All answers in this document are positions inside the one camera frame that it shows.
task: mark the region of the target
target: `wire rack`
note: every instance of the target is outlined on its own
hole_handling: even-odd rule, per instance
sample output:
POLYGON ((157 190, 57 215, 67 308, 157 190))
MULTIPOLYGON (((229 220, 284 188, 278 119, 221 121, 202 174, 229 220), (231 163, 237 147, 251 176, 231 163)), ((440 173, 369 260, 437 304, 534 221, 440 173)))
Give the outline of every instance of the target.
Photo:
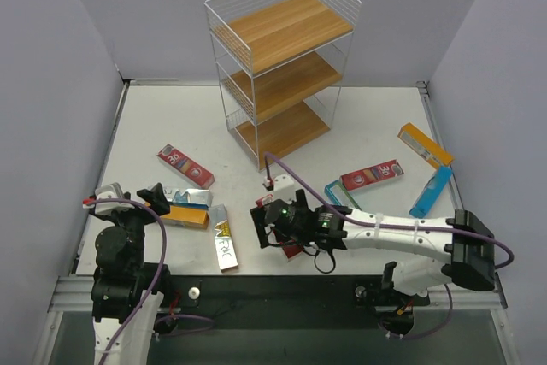
POLYGON ((327 107, 313 94, 325 87, 340 84, 350 52, 353 32, 359 19, 361 1, 207 0, 205 9, 221 93, 229 95, 238 105, 238 110, 234 112, 226 110, 226 105, 224 105, 228 130, 251 160, 258 164, 259 168, 260 161, 256 160, 258 157, 256 153, 261 152, 259 144, 263 140, 259 136, 259 125, 270 121, 270 118, 273 119, 279 114, 275 106, 275 93, 272 93, 271 90, 261 90, 260 85, 279 85, 281 89, 285 90, 285 94, 280 92, 279 95, 286 96, 287 90, 292 92, 293 84, 302 83, 294 81, 292 84, 287 84, 294 79, 294 73, 308 74, 309 64, 318 62, 319 57, 321 61, 317 66, 316 84, 308 85, 302 91, 296 89, 294 95, 287 99, 290 104, 279 102, 279 106, 288 109, 291 104, 303 102, 301 104, 309 107, 329 128, 332 126, 338 96, 334 99, 333 107, 327 107), (290 13, 285 13, 286 10, 283 8, 288 8, 289 5, 292 5, 291 7, 294 9, 290 13), (284 38, 284 34, 289 36, 292 32, 294 36, 294 33, 309 30, 308 27, 313 26, 309 24, 309 21, 306 21, 305 12, 303 12, 302 19, 298 20, 299 7, 300 10, 316 11, 315 26, 321 25, 323 21, 328 21, 331 24, 329 30, 332 27, 335 27, 335 30, 328 32, 328 34, 321 34, 321 30, 311 33, 312 40, 308 43, 306 43, 306 39, 309 36, 299 36, 294 41, 284 38), (286 16, 286 23, 285 21, 279 23, 281 20, 279 16, 286 16), (278 30, 275 33, 277 37, 267 38, 269 32, 274 32, 274 26, 269 25, 275 24, 279 25, 275 29, 278 30), (294 26, 291 27, 292 30, 283 31, 284 25, 294 26), (266 33, 264 39, 257 35, 260 30, 266 33), (293 45, 295 45, 294 50, 291 52, 283 49, 284 46, 290 48, 293 45), (258 78, 262 76, 268 77, 264 77, 261 82, 258 78), (266 102, 271 101, 273 101, 273 107, 265 110, 268 112, 268 116, 266 116, 261 110, 264 110, 266 102), (238 130, 238 126, 246 121, 256 128, 254 138, 250 138, 250 134, 247 132, 245 134, 247 139, 245 139, 238 130))

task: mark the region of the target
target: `blue box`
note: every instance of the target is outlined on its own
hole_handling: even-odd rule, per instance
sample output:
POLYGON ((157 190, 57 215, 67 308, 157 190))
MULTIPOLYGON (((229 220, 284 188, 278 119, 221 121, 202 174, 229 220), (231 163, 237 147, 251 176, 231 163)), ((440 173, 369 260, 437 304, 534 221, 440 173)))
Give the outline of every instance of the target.
POLYGON ((335 180, 331 184, 325 185, 325 194, 334 205, 344 205, 351 209, 361 209, 340 180, 335 180))
POLYGON ((450 168, 440 166, 426 184, 424 191, 421 192, 409 214, 416 218, 424 218, 437 201, 438 196, 443 192, 451 175, 452 170, 450 168))

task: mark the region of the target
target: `tabletop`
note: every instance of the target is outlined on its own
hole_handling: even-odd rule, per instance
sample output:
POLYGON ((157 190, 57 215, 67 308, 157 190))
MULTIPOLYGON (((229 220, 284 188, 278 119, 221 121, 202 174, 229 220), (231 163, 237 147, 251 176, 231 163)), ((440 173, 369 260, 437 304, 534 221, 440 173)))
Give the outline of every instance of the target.
MULTIPOLYGON (((255 207, 255 200, 266 194, 262 187, 264 172, 256 170, 228 133, 218 86, 132 85, 126 93, 100 185, 118 182, 133 197, 137 190, 157 182, 191 188, 188 181, 156 158, 165 144, 172 144, 215 175, 210 187, 213 205, 226 206, 238 258, 238 268, 226 275, 320 274, 311 257, 299 255, 287 261, 280 249, 260 249, 249 211, 255 207)), ((354 199, 366 211, 409 217, 411 206, 435 170, 397 137, 407 122, 431 137, 418 89, 345 87, 332 130, 283 160, 323 193, 325 185, 341 174, 397 159, 404 170, 402 177, 362 189, 354 199)), ((277 166, 272 170, 273 175, 281 174, 277 166)), ((312 208, 319 204, 311 196, 308 200, 312 208)), ((450 216, 453 210, 450 194, 444 190, 427 217, 450 216)), ((76 274, 93 274, 95 238, 107 226, 88 219, 76 274)), ((166 228, 165 263, 172 274, 221 274, 211 227, 166 228)), ((146 262, 158 261, 161 241, 158 226, 147 226, 146 262)), ((416 258, 376 249, 335 251, 335 256, 334 274, 381 274, 387 262, 416 258)))

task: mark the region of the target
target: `yellow box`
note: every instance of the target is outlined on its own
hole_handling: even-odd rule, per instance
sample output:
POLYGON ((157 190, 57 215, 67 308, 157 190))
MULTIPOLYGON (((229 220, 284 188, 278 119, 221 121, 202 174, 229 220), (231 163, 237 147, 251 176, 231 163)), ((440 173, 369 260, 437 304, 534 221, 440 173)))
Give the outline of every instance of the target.
POLYGON ((209 215, 206 209, 191 209, 171 204, 171 212, 161 216, 166 224, 189 228, 207 228, 209 215))
POLYGON ((435 168, 448 166, 454 160, 449 152, 427 137, 412 123, 407 123, 401 127, 398 137, 435 168))

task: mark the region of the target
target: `cable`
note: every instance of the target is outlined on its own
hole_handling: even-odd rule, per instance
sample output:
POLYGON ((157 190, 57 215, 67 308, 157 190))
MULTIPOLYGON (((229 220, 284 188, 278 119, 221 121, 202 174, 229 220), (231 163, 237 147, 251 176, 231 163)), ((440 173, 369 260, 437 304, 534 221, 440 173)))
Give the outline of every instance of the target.
POLYGON ((182 331, 179 331, 177 333, 168 333, 168 334, 162 335, 162 337, 170 338, 170 337, 180 337, 182 335, 190 335, 192 333, 204 333, 205 331, 213 329, 213 327, 215 326, 215 321, 210 319, 210 318, 207 318, 205 316, 200 316, 200 315, 189 315, 189 314, 178 314, 178 315, 163 316, 162 318, 158 319, 154 323, 154 326, 156 326, 156 325, 158 325, 158 324, 160 324, 164 321, 168 321, 168 320, 172 320, 172 319, 195 320, 195 321, 207 322, 208 325, 206 327, 201 327, 201 328, 182 330, 182 331))
POLYGON ((332 253, 332 251, 330 251, 328 253, 328 255, 331 257, 331 261, 332 261, 332 268, 330 269, 330 271, 323 271, 322 269, 320 269, 319 267, 317 267, 317 257, 319 256, 320 252, 317 251, 314 255, 314 265, 315 265, 315 269, 317 271, 319 271, 320 273, 322 274, 330 274, 332 271, 334 271, 336 269, 336 259, 334 258, 334 254, 332 253))
POLYGON ((431 328, 430 330, 425 331, 423 333, 417 333, 416 335, 398 335, 396 333, 392 333, 392 332, 388 331, 387 329, 385 329, 384 325, 382 324, 382 321, 378 322, 378 326, 380 327, 380 329, 387 332, 387 335, 386 335, 387 338, 389 338, 391 335, 393 335, 394 337, 397 337, 397 339, 401 339, 403 341, 413 341, 413 340, 417 340, 417 339, 422 339, 422 338, 425 338, 425 337, 429 337, 429 336, 433 335, 434 333, 437 333, 438 331, 440 331, 441 329, 443 329, 444 327, 446 327, 448 325, 448 323, 452 319, 452 314, 454 312, 454 303, 452 301, 452 292, 450 292, 450 288, 446 284, 444 284, 444 288, 446 288, 446 293, 448 295, 448 314, 446 314, 446 317, 444 318, 444 321, 442 321, 437 326, 435 326, 435 327, 431 328))
POLYGON ((126 329, 129 322, 131 322, 131 320, 135 317, 138 310, 142 308, 142 306, 144 304, 144 301, 146 301, 146 298, 148 298, 148 296, 152 293, 152 290, 154 289, 154 286, 156 285, 156 282, 159 280, 160 275, 162 273, 163 262, 165 261, 165 252, 167 250, 167 242, 168 242, 168 236, 167 236, 167 233, 165 231, 165 226, 163 225, 162 219, 150 207, 146 207, 144 204, 141 204, 141 203, 139 203, 137 201, 133 201, 133 200, 127 200, 125 198, 105 198, 105 199, 101 199, 101 200, 93 200, 93 201, 90 201, 90 202, 86 202, 85 205, 88 206, 88 205, 96 205, 96 204, 102 204, 102 203, 131 204, 133 207, 138 207, 138 208, 143 209, 144 211, 147 211, 148 213, 150 213, 150 215, 152 215, 154 217, 154 220, 156 220, 156 222, 160 226, 160 229, 162 230, 162 253, 160 255, 160 261, 157 263, 156 273, 154 274, 154 277, 152 278, 152 281, 150 282, 149 287, 146 289, 146 291, 144 292, 143 297, 140 299, 140 301, 135 306, 133 311, 131 311, 131 314, 129 314, 129 316, 126 318, 126 320, 123 321, 123 323, 120 325, 118 330, 114 333, 114 335, 110 339, 109 343, 106 345, 106 348, 104 349, 104 353, 101 356, 101 359, 99 360, 98 365, 104 365, 104 363, 106 361, 106 357, 110 353, 110 350, 112 349, 112 346, 114 345, 115 341, 118 339, 118 337, 120 337, 123 330, 126 329))
MULTIPOLYGON (((346 215, 343 215, 338 210, 336 210, 331 204, 329 204, 327 201, 323 199, 323 197, 315 191, 311 186, 309 186, 304 180, 302 180, 298 175, 289 168, 286 164, 284 164, 277 156, 273 155, 270 152, 264 153, 264 162, 266 163, 266 174, 268 175, 268 178, 271 179, 270 176, 270 165, 268 163, 268 158, 271 158, 274 162, 279 164, 281 168, 283 168, 294 180, 296 180, 302 187, 304 187, 312 196, 314 196, 317 201, 319 201, 321 204, 323 204, 325 207, 328 208, 330 212, 332 212, 334 215, 336 215, 338 218, 341 218, 344 221, 348 221, 351 224, 355 224, 356 226, 360 227, 368 227, 368 228, 374 228, 374 223, 371 222, 365 222, 365 221, 358 221, 354 220, 346 215)), ((393 224, 382 224, 381 227, 383 228, 390 228, 394 230, 406 230, 406 231, 414 231, 414 226, 396 226, 393 224)), ((508 254, 508 259, 504 262, 497 264, 496 269, 507 267, 511 262, 515 260, 515 254, 513 251, 504 243, 501 241, 495 239, 486 237, 485 235, 480 235, 477 233, 470 233, 464 230, 460 230, 458 228, 448 228, 448 227, 418 227, 418 231, 432 231, 437 233, 451 233, 456 235, 462 235, 465 237, 470 237, 474 239, 478 239, 481 241, 484 241, 489 244, 494 244, 504 250, 508 254)))

